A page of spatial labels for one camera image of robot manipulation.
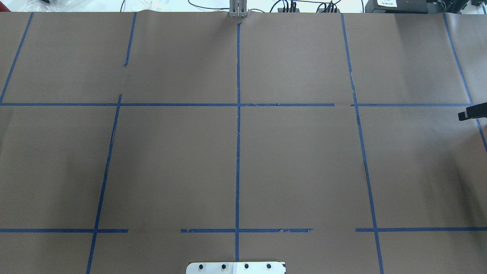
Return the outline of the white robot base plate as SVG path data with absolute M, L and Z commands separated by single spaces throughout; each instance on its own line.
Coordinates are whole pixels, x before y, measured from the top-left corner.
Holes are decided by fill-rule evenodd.
M 186 274 L 285 274 L 286 265 L 278 261 L 193 262 Z

